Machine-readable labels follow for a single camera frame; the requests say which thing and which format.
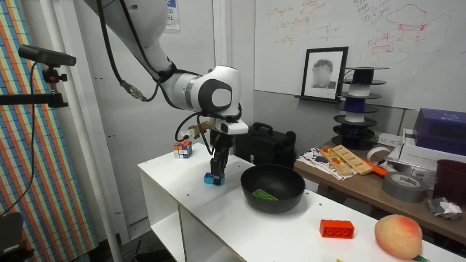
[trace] small blue object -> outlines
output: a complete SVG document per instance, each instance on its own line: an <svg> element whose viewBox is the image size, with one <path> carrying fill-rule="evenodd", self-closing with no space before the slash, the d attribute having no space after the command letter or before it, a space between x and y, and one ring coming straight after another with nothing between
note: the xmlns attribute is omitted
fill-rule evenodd
<svg viewBox="0 0 466 262"><path fill-rule="evenodd" d="M211 173L205 173L204 174L204 183L207 183L207 185L215 185L214 183L214 176L211 174ZM220 185L218 186L221 186L224 183L224 176L220 179Z"/></svg>
<svg viewBox="0 0 466 262"><path fill-rule="evenodd" d="M355 112L355 113L362 113L365 110L365 99L351 99L346 97L344 110L346 112Z"/></svg>

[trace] robotic arm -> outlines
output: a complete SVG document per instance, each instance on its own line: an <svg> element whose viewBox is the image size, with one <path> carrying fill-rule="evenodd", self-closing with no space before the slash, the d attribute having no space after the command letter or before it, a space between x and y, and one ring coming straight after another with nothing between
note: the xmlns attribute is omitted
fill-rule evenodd
<svg viewBox="0 0 466 262"><path fill-rule="evenodd" d="M84 1L99 14L103 35L106 35L106 26L118 35L153 80L162 86L163 96L172 108L194 110L211 118L211 142L215 151L211 160L211 174L212 183L221 185L228 148L233 144L230 135L247 132L247 125L240 119L237 70L217 65L204 76L178 70L159 42L167 20L166 0ZM143 100L141 92L122 80L118 73L115 76L131 96Z"/></svg>

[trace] clutter on table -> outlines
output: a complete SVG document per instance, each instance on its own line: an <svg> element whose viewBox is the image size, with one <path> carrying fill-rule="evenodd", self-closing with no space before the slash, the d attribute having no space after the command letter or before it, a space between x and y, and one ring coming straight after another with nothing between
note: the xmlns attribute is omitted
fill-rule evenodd
<svg viewBox="0 0 466 262"><path fill-rule="evenodd" d="M392 150L387 148L387 147L373 147L367 153L367 160L371 161L371 163L381 163L381 161L384 161L387 158L390 151Z"/></svg>
<svg viewBox="0 0 466 262"><path fill-rule="evenodd" d="M377 173L378 176L386 176L389 172L383 166L374 164L368 160L362 160L365 164L368 164L373 169L373 173Z"/></svg>
<svg viewBox="0 0 466 262"><path fill-rule="evenodd" d="M422 202L427 196L427 185L419 177L403 173L386 174L381 189L390 196L406 202Z"/></svg>
<svg viewBox="0 0 466 262"><path fill-rule="evenodd" d="M332 148L320 148L320 153L325 156L325 158L333 166L333 169L339 174L355 174L357 172L344 160L341 158Z"/></svg>
<svg viewBox="0 0 466 262"><path fill-rule="evenodd" d="M393 148L387 156L387 161L396 166L402 173L421 177L427 183L428 189L434 189L435 186L440 160L466 163L466 156L416 145L415 137L416 134L413 129L403 129L403 144Z"/></svg>
<svg viewBox="0 0 466 262"><path fill-rule="evenodd" d="M183 140L173 145L175 158L189 158L192 156L192 141Z"/></svg>
<svg viewBox="0 0 466 262"><path fill-rule="evenodd" d="M367 174L373 170L365 161L362 161L362 158L351 153L344 145L336 145L332 148L332 151L335 151L339 157L342 157L360 174Z"/></svg>
<svg viewBox="0 0 466 262"><path fill-rule="evenodd" d="M330 176L333 176L338 180L344 180L351 177L351 174L339 174L335 167L325 158L325 156L322 156L320 148L313 147L309 151L306 151L303 156L300 156L297 158L297 161L301 161L307 166L312 166L314 169L322 170L323 173L328 173Z"/></svg>
<svg viewBox="0 0 466 262"><path fill-rule="evenodd" d="M461 208L453 202L448 202L447 198L427 199L425 204L432 215L444 220L460 220L463 215Z"/></svg>

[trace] whiteboard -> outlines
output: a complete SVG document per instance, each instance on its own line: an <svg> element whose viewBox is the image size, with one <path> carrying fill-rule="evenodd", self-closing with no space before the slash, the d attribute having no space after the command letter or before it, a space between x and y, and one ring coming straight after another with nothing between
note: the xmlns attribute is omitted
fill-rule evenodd
<svg viewBox="0 0 466 262"><path fill-rule="evenodd" d="M464 11L464 0L258 0L255 89L300 94L306 49L348 46L346 65L390 67L373 103L466 110Z"/></svg>

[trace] picture frame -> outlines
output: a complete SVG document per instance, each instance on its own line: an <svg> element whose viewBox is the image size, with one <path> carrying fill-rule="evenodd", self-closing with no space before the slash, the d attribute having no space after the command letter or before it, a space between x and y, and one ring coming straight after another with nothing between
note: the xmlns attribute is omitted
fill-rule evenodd
<svg viewBox="0 0 466 262"><path fill-rule="evenodd" d="M338 103L348 46L306 49L303 87L300 99Z"/></svg>

